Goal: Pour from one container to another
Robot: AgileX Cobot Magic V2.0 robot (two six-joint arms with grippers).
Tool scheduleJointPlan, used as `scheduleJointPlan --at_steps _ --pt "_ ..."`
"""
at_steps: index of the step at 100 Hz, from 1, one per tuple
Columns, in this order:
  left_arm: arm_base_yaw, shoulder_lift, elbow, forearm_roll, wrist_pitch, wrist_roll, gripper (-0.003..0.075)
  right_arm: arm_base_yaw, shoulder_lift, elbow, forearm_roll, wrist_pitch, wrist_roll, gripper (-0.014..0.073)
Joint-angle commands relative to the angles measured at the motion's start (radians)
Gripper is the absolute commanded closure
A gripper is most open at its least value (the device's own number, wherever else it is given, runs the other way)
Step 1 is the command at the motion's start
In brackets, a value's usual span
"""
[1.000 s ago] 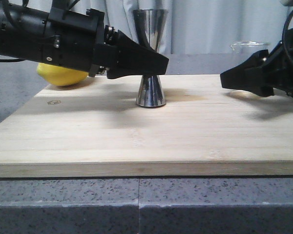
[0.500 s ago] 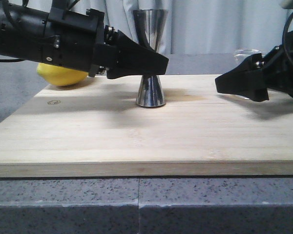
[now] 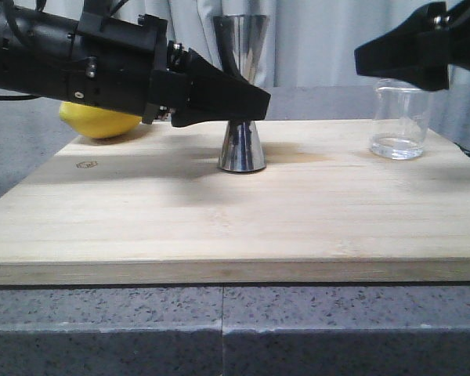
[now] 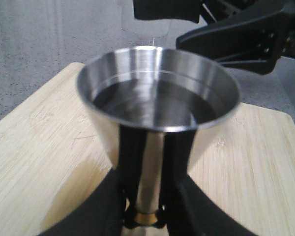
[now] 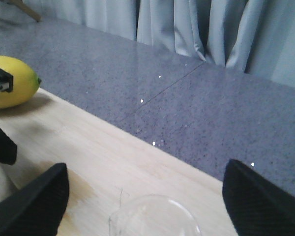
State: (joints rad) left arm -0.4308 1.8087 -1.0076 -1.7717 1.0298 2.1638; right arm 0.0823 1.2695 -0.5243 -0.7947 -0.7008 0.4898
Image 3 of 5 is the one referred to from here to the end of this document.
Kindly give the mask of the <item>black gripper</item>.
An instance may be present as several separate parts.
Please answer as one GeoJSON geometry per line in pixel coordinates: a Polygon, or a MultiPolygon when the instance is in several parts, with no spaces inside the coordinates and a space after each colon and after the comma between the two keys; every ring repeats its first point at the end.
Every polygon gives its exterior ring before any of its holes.
{"type": "Polygon", "coordinates": [[[407,82],[435,92],[449,88],[448,64],[470,71],[470,1],[417,8],[398,27],[354,51],[356,73],[407,82]]]}
{"type": "Polygon", "coordinates": [[[72,56],[84,58],[67,81],[67,99],[86,106],[134,114],[144,121],[173,109],[172,126],[206,121],[265,118],[271,95],[211,65],[189,49],[183,73],[168,69],[166,20],[144,15],[133,24],[84,10],[72,56]]]}

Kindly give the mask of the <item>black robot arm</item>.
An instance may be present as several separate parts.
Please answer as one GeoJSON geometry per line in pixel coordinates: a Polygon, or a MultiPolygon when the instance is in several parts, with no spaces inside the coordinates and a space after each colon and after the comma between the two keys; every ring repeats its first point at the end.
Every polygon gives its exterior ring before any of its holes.
{"type": "Polygon", "coordinates": [[[268,92],[168,40],[166,20],[129,23],[108,1],[86,1],[78,20],[0,1],[0,89],[139,116],[170,114],[182,128],[266,116],[268,92]]]}

